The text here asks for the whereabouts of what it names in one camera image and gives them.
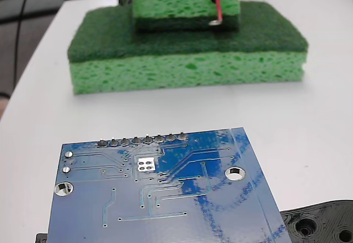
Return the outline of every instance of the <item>stacked sponge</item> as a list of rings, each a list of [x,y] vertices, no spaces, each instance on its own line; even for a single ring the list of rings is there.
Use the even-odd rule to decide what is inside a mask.
[[[167,6],[144,12],[142,2],[86,15],[68,50],[75,93],[298,81],[303,76],[306,40],[266,3],[234,1],[238,7],[229,18],[237,20],[235,10],[242,11],[239,31],[195,31],[188,9],[174,11],[176,19],[183,19],[174,25],[168,23]],[[191,0],[186,3],[193,10]],[[193,15],[197,21],[199,6]],[[135,30],[134,21],[143,33]],[[188,31],[173,29],[182,23]]]

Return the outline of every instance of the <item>white tabletop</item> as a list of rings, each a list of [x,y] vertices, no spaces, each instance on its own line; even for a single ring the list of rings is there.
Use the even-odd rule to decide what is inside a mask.
[[[353,199],[353,0],[266,1],[309,42],[302,82],[78,96],[67,48],[116,0],[66,2],[0,122],[0,242],[47,232],[61,144],[100,138],[244,127],[280,210]]]

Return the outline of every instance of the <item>hole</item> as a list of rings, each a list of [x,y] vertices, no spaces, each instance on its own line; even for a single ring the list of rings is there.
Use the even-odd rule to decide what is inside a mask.
[[[73,185],[69,182],[60,182],[55,185],[54,193],[58,196],[67,196],[73,191]]]
[[[316,229],[316,223],[309,218],[303,218],[296,224],[296,230],[302,236],[310,236],[316,232]]]
[[[226,170],[226,177],[231,181],[240,181],[245,178],[245,170],[239,167],[232,167]]]
[[[353,238],[353,235],[351,231],[343,230],[338,237],[342,242],[350,242]]]

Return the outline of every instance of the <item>black plastic part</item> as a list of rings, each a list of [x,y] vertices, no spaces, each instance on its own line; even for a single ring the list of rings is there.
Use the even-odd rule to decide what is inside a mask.
[[[353,243],[353,201],[332,201],[281,212],[292,243]],[[35,243],[46,243],[37,234]]]
[[[35,243],[46,243],[47,234],[37,234]]]

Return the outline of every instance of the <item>light green sponge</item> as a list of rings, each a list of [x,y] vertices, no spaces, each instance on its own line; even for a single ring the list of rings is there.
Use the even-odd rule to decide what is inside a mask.
[[[216,29],[237,29],[239,0],[221,0],[223,23]],[[214,29],[217,8],[211,0],[133,0],[136,28],[141,31]]]
[[[131,7],[87,14],[68,50],[74,92],[299,81],[308,44],[273,7],[242,2],[241,31],[134,34]]]

